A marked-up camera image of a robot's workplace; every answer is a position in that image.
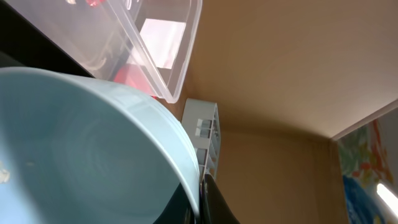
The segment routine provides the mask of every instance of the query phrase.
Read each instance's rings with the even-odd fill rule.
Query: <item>light blue bowl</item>
[[[153,223],[179,183],[199,216],[187,134],[128,86],[0,69],[0,161],[0,223]]]

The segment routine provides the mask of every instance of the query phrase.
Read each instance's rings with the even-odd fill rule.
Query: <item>plastic bin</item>
[[[201,0],[6,2],[94,77],[178,100]]]
[[[179,185],[200,215],[181,124],[117,83],[0,69],[0,163],[0,223],[154,223]]]

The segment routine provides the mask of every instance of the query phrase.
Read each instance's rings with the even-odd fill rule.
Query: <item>clear plastic container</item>
[[[180,97],[201,0],[6,1],[94,77]]]

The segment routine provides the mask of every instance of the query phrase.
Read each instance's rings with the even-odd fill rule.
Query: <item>colorful painting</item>
[[[398,122],[396,125],[394,128],[398,133]],[[351,224],[398,221],[376,195],[376,185],[380,181],[394,185],[394,177],[388,163],[388,149],[383,145],[383,140],[386,139],[382,135],[383,131],[386,130],[377,119],[338,141],[347,212]]]

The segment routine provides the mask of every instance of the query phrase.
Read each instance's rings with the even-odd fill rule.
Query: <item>ceiling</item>
[[[221,128],[330,138],[398,98],[395,0],[204,0],[186,77]]]

